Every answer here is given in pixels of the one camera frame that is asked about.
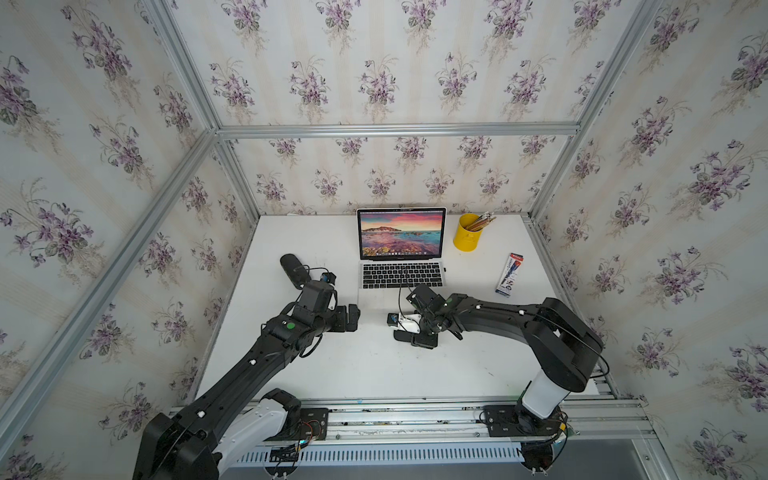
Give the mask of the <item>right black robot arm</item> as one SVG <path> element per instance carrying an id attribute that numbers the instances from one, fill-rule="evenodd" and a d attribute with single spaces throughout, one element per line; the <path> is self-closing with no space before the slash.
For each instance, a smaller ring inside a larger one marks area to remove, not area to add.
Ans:
<path id="1" fill-rule="evenodd" d="M 444 298 L 425 284 L 406 296 L 420 316 L 416 333 L 399 327 L 393 337 L 415 347 L 434 349 L 438 335 L 461 340 L 479 332 L 526 344 L 539 363 L 539 372 L 518 400 L 523 416 L 550 419 L 571 393 L 581 393 L 602 359 L 604 343 L 562 301 L 547 297 L 540 304 L 513 305 L 453 293 Z"/>

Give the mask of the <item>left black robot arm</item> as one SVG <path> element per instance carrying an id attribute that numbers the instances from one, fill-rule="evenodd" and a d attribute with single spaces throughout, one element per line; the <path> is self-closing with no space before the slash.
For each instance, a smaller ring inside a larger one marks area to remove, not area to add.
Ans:
<path id="1" fill-rule="evenodd" d="M 326 271 L 306 281 L 217 383 L 174 416 L 156 415 L 142 433 L 134 478 L 217 479 L 256 443 L 287 428 L 301 403 L 286 392 L 273 390 L 256 410 L 243 410 L 281 370 L 310 356 L 325 333 L 356 330 L 360 311 L 339 303 L 335 280 Z"/>

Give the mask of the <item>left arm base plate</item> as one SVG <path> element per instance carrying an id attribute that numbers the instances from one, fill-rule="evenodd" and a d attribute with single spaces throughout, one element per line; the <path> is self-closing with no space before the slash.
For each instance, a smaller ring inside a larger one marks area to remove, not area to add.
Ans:
<path id="1" fill-rule="evenodd" d="M 330 410 L 326 408 L 301 408 L 289 413 L 282 429 L 267 442 L 325 440 Z"/>

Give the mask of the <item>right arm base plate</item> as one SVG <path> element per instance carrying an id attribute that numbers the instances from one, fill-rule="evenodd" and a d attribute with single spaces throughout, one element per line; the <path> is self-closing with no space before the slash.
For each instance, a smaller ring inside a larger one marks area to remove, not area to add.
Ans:
<path id="1" fill-rule="evenodd" d="M 565 416 L 559 408 L 541 419 L 522 405 L 486 405 L 478 421 L 486 426 L 490 437 L 557 439 L 567 430 Z"/>

